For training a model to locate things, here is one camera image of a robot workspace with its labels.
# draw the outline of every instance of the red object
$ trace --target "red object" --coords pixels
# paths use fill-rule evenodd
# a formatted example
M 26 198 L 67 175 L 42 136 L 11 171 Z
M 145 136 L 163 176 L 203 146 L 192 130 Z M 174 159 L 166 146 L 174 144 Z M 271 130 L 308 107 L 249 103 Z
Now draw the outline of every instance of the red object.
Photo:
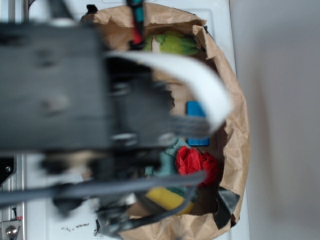
M 179 174 L 188 175 L 204 170 L 207 173 L 206 179 L 199 184 L 199 187 L 212 185 L 217 179 L 219 170 L 218 161 L 208 152 L 200 154 L 194 148 L 181 147 L 175 158 L 175 166 Z
M 137 29 L 137 25 L 135 23 L 133 23 L 134 28 L 133 28 L 133 44 L 139 44 L 142 42 L 142 36 L 140 35 L 138 29 Z

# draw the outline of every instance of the blue block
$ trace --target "blue block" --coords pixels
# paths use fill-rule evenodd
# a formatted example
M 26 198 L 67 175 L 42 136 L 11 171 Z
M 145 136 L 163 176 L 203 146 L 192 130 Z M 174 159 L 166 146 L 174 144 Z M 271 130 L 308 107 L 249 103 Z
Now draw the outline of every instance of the blue block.
M 201 108 L 200 104 L 197 101 L 187 101 L 186 102 L 186 114 L 188 116 L 194 117 L 206 117 L 205 112 Z M 209 138 L 205 139 L 195 139 L 188 138 L 187 141 L 189 146 L 209 146 Z

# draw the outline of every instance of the crumpled red paper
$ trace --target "crumpled red paper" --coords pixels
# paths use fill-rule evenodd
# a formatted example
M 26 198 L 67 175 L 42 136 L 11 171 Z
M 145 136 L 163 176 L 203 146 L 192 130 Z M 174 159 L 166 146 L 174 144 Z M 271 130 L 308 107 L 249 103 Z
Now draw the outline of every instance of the crumpled red paper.
M 200 154 L 194 148 L 183 146 L 177 152 L 175 166 L 181 175 L 193 174 L 201 170 L 206 171 L 207 177 L 198 187 L 207 187 L 216 181 L 219 163 L 208 152 Z

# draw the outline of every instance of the teal cloth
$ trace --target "teal cloth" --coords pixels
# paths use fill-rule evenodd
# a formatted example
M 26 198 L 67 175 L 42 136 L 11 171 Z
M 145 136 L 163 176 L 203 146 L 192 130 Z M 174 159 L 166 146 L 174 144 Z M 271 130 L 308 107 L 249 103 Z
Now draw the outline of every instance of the teal cloth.
M 178 150 L 186 146 L 187 148 L 191 148 L 183 139 L 177 138 L 174 145 L 171 147 L 168 147 L 165 151 L 162 151 L 160 153 L 160 162 L 161 167 L 159 170 L 155 170 L 153 166 L 147 166 L 144 170 L 144 174 L 146 176 L 156 176 L 156 177 L 164 177 L 169 175 L 175 175 L 177 174 L 177 168 L 175 165 L 176 161 L 176 155 L 178 153 Z M 186 192 L 188 191 L 188 188 L 185 186 L 178 186 L 178 187 L 168 187 L 169 191 L 180 195 L 181 197 L 185 197 Z

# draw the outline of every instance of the crumpled paper bag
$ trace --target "crumpled paper bag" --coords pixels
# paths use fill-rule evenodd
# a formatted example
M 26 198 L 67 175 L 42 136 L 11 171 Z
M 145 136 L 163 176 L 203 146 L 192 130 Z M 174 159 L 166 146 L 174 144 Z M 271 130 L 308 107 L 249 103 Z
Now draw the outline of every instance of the crumpled paper bag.
M 225 55 L 205 29 L 206 21 L 186 11 L 146 3 L 145 35 L 178 31 L 194 38 L 205 51 L 194 58 L 217 71 L 229 90 L 234 103 L 233 112 L 225 124 L 210 139 L 210 146 L 200 147 L 220 160 L 221 181 L 218 186 L 199 188 L 192 214 L 168 217 L 160 222 L 121 232 L 125 240 L 210 240 L 229 231 L 239 220 L 250 161 L 250 129 L 248 108 L 238 80 Z M 129 49 L 132 37 L 132 14 L 127 6 L 107 8 L 87 16 L 101 30 L 106 44 L 119 51 Z M 172 114 L 184 115 L 186 102 L 194 101 L 190 90 L 164 72 L 155 71 L 154 78 L 168 83 L 175 107 Z M 130 214 L 148 214 L 136 204 Z

